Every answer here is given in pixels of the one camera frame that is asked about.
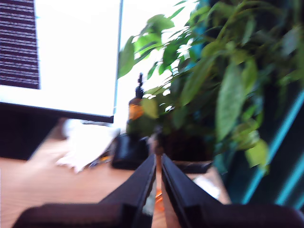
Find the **potted plant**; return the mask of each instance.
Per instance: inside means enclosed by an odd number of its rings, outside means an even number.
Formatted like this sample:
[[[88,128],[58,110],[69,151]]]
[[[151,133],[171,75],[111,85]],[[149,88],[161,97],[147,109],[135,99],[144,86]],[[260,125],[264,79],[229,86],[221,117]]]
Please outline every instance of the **potted plant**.
[[[187,4],[183,0],[177,5]],[[151,67],[171,76],[146,91],[143,116],[130,120],[128,133],[150,136],[158,131],[165,153],[175,160],[224,163],[236,151],[245,151],[250,166],[267,170],[267,143],[258,129],[263,121],[264,88],[273,84],[284,101],[287,86],[304,79],[304,42],[301,1],[286,10],[260,0],[218,1],[196,8],[184,29],[162,42],[162,32],[174,27],[171,17],[156,15],[136,36],[131,36],[119,56],[119,76],[154,50],[163,57]],[[262,12],[274,25],[258,22]],[[180,48],[188,44],[183,55]],[[195,49],[201,49],[196,55]]]

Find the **computer monitor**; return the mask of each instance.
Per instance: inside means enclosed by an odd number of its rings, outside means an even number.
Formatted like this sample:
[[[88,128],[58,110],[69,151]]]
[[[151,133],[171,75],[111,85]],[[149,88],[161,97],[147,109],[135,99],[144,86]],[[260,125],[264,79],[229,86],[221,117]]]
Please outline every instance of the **computer monitor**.
[[[0,0],[0,105],[113,123],[123,0]]]

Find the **desk surface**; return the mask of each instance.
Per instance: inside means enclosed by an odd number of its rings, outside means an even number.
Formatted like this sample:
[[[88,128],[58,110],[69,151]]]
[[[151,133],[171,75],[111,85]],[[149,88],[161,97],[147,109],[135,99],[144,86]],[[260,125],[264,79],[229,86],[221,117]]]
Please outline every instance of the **desk surface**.
[[[10,228],[22,211],[44,203],[95,203],[120,186],[133,171],[116,170],[110,164],[85,169],[75,174],[55,162],[68,152],[67,141],[59,139],[55,128],[28,161],[0,158],[1,227]],[[205,177],[220,187],[219,201],[230,203],[228,194],[214,167]],[[157,188],[161,173],[157,170]],[[155,208],[153,228],[165,228],[165,213]]]

